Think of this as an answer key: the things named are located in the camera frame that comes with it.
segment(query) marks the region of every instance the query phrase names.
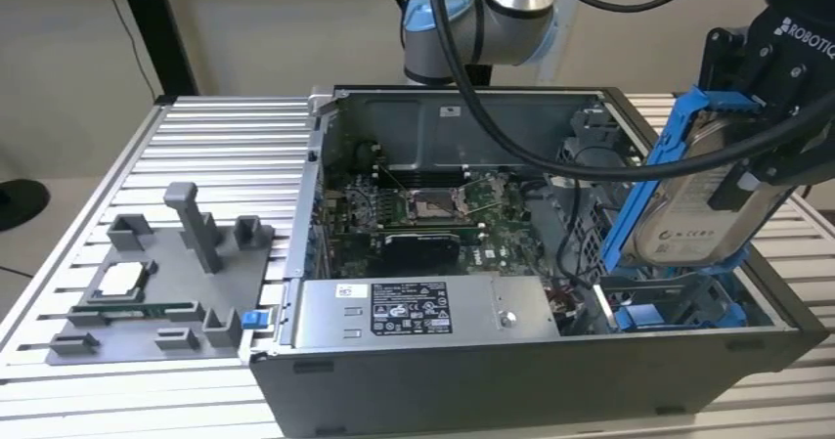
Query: white sticker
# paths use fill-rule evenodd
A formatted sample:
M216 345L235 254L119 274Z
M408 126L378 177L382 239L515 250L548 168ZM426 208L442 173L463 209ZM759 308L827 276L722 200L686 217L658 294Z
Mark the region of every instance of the white sticker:
M460 116L460 107L442 107L442 118Z
M336 285L336 298L364 299L368 297L368 285Z

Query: computer chassis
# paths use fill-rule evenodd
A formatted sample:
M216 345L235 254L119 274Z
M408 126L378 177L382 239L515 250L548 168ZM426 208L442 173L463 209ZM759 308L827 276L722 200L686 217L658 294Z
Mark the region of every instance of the computer chassis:
M635 166L651 150L655 132L618 89L480 94L540 156ZM723 277L607 273L600 247L631 184L531 170L456 91L338 86L311 108L286 291L251 357L288 436L693 414L825 338L754 248ZM647 302L663 329L624 320Z

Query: green circuit board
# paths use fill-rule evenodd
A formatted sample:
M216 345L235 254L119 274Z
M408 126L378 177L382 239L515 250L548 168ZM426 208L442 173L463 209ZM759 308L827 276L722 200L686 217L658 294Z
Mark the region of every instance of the green circuit board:
M458 264L446 274L550 273L519 183L510 174L474 172L455 188L379 188L374 182L331 194L332 268L339 278L370 278L388 236L452 235Z

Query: white wall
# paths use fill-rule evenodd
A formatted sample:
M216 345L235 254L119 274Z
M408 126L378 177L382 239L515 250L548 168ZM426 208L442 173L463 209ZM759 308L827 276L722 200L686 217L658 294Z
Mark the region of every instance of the white wall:
M0 179L100 175L150 104L108 0L0 0Z
M402 83L392 0L171 0L202 90L303 95L315 84ZM534 67L496 82L530 84Z
M615 85L627 92L687 90L698 79L707 31L747 25L763 9L763 0L678 0L639 14L578 5L558 82Z

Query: floor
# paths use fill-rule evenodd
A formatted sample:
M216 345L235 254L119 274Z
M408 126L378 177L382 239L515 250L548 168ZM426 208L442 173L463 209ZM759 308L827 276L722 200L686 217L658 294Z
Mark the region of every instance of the floor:
M46 179L50 205L24 224L0 232L0 265L34 274L84 206L100 178ZM0 271L0 320L15 305L30 279Z

